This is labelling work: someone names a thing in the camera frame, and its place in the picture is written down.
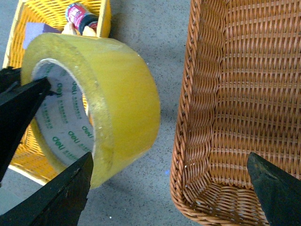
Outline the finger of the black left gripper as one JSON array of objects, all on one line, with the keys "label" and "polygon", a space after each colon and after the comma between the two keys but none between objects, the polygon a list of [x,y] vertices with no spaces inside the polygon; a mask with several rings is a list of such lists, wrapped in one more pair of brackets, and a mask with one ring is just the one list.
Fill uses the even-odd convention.
[{"label": "finger of the black left gripper", "polygon": [[45,78],[21,84],[21,68],[8,66],[0,70],[0,179],[21,146],[23,136],[47,96],[51,84]]}]

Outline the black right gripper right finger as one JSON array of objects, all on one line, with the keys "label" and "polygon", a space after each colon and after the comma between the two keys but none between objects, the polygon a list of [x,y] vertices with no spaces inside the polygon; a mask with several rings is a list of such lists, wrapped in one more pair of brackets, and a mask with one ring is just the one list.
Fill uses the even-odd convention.
[{"label": "black right gripper right finger", "polygon": [[247,169],[261,208],[271,226],[301,224],[301,181],[251,152]]}]

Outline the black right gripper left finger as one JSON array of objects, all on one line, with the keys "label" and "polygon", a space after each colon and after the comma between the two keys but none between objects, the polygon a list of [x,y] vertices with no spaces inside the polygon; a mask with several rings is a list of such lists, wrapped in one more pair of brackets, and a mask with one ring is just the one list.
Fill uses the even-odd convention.
[{"label": "black right gripper left finger", "polygon": [[93,158],[86,153],[0,217],[2,226],[76,226],[87,203]]}]

